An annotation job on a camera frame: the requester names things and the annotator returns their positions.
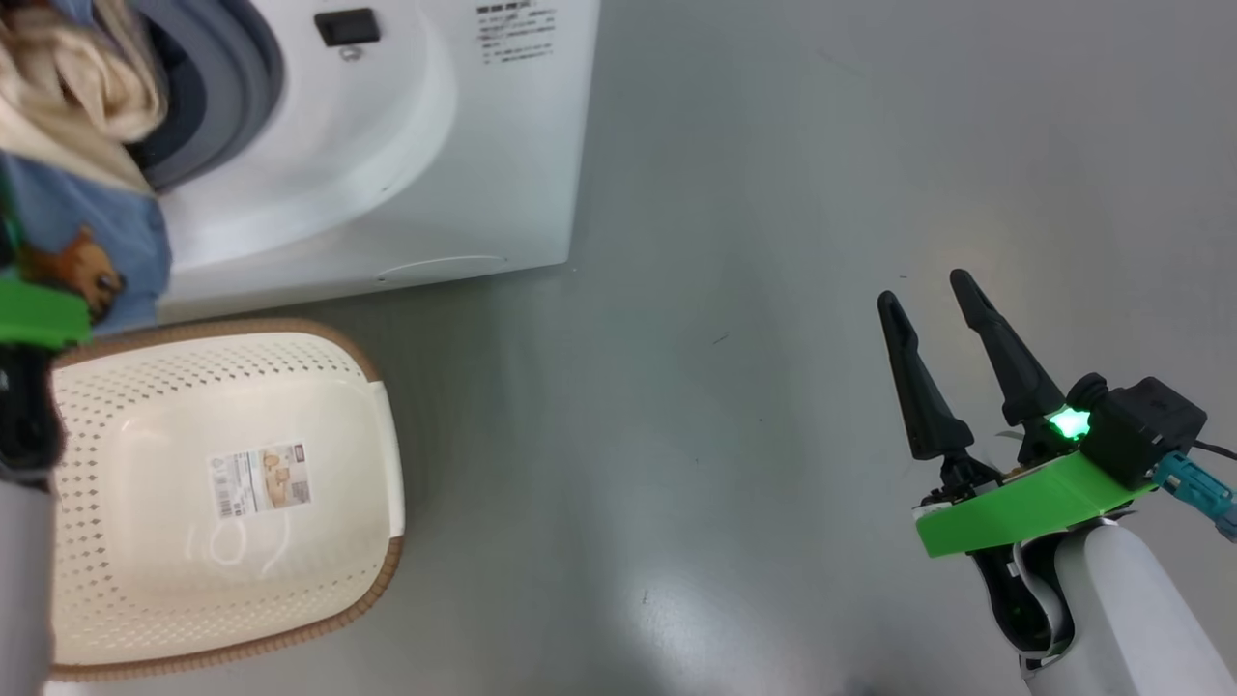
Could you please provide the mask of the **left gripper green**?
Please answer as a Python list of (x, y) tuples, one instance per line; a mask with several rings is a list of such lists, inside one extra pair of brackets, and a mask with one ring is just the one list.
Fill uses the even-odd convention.
[(4, 278), (1, 292), (1, 470), (47, 475), (66, 435), (53, 399), (56, 361), (92, 337), (79, 297)]

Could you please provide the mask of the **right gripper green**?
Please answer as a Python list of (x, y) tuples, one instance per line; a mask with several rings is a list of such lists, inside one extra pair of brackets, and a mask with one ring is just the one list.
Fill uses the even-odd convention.
[[(949, 279), (964, 321), (978, 334), (990, 357), (1003, 396), (1004, 422), (1017, 427), (1060, 410), (1065, 404), (1061, 389), (975, 277), (966, 269), (952, 269)], [(880, 292), (877, 313), (910, 457), (964, 457), (975, 436), (967, 423), (954, 417), (936, 387), (920, 357), (918, 333), (894, 292)], [(917, 507), (915, 529), (929, 558), (974, 553), (1103, 518), (1152, 490), (1150, 481), (1126, 488), (1074, 449), (975, 498)]]

